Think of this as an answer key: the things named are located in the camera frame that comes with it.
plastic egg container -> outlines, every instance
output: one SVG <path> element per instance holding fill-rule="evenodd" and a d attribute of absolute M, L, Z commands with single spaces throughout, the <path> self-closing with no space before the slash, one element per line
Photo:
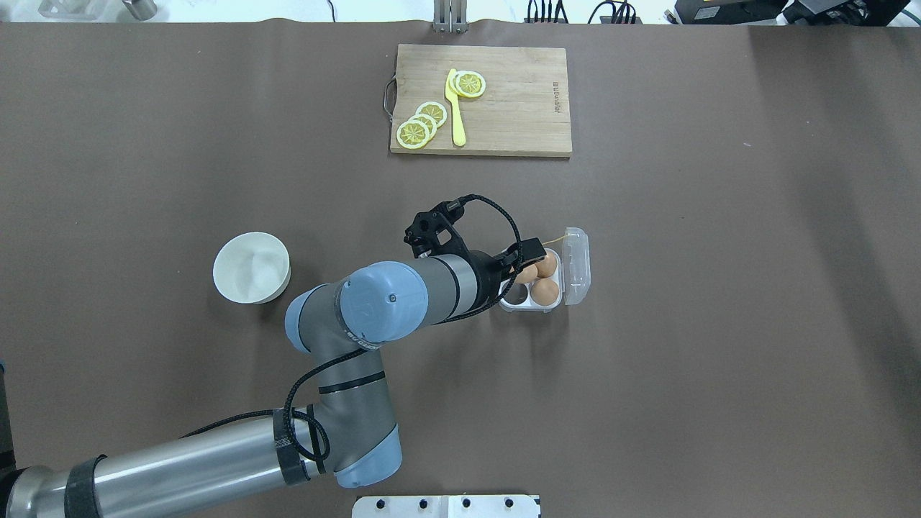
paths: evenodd
<path fill-rule="evenodd" d="M 560 292 L 556 300 L 550 305 L 542 306 L 538 304 L 530 295 L 534 284 L 540 282 L 537 279 L 528 284 L 516 284 L 508 291 L 504 299 L 499 301 L 499 305 L 507 312 L 550 312 L 553 308 L 564 302 L 567 306 L 579 304 L 585 299 L 591 285 L 591 265 L 589 260 L 589 236 L 584 230 L 569 227 L 566 229 L 563 238 L 562 256 L 550 248 L 544 248 L 547 254 L 553 254 L 556 257 L 556 271 L 547 278 L 560 287 Z M 507 281 L 502 283 L 502 289 L 505 289 Z"/>

transparent plastic container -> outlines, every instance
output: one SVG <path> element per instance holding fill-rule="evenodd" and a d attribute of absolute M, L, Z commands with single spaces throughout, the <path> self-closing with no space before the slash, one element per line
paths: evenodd
<path fill-rule="evenodd" d="M 578 227 L 567 227 L 563 238 L 562 254 L 550 248 L 547 253 L 556 256 L 556 271 L 548 278 L 560 287 L 560 294 L 554 303 L 542 306 L 530 296 L 533 282 L 517 284 L 512 287 L 499 305 L 507 312 L 550 312 L 562 302 L 566 306 L 575 306 L 585 299 L 591 286 L 591 261 L 589 258 L 589 235 Z M 506 283 L 502 283 L 500 292 Z"/>
<path fill-rule="evenodd" d="M 98 19 L 108 0 L 41 0 L 39 14 L 51 19 Z"/>

yellow knife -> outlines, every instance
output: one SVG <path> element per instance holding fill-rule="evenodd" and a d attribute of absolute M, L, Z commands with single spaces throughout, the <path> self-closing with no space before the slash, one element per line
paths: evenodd
<path fill-rule="evenodd" d="M 451 80 L 457 74 L 457 69 L 451 68 L 448 71 L 448 79 L 445 81 L 445 99 L 451 103 L 451 135 L 454 137 L 454 145 L 463 147 L 467 144 L 467 134 L 463 131 L 463 121 L 461 120 L 461 106 L 458 103 L 458 94 L 451 89 Z"/>

egg carton lid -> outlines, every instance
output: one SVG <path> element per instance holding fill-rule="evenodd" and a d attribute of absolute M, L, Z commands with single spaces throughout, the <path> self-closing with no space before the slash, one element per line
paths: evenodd
<path fill-rule="evenodd" d="M 566 227 L 561 260 L 565 263 L 563 304 L 575 306 L 585 299 L 591 286 L 589 235 L 579 227 Z"/>

white floor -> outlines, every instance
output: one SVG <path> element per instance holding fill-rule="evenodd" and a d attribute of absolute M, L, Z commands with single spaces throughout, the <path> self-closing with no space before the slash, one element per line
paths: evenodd
<path fill-rule="evenodd" d="M 121 0 L 91 0 L 102 2 L 104 7 L 96 21 L 133 22 L 126 16 Z M 159 6 L 157 15 L 150 21 L 158 22 L 247 22 L 268 18 L 289 18 L 297 21 L 332 21 L 326 0 L 154 0 Z M 571 23 L 585 23 L 599 0 L 565 0 L 566 13 Z M 52 20 L 39 14 L 42 0 L 0 0 L 0 21 L 67 21 Z M 432 0 L 332 0 L 336 19 L 349 21 L 399 21 L 406 19 L 431 20 Z M 527 0 L 468 0 L 469 21 L 491 18 L 505 21 L 522 21 L 527 13 Z M 644 23 L 668 23 L 663 16 L 674 6 L 674 0 L 635 0 L 638 15 Z M 908 7 L 921 17 L 921 0 L 913 0 Z M 610 14 L 604 7 L 599 14 Z M 596 16 L 593 23 L 598 23 Z M 917 24 L 900 15 L 893 26 L 912 27 Z"/>

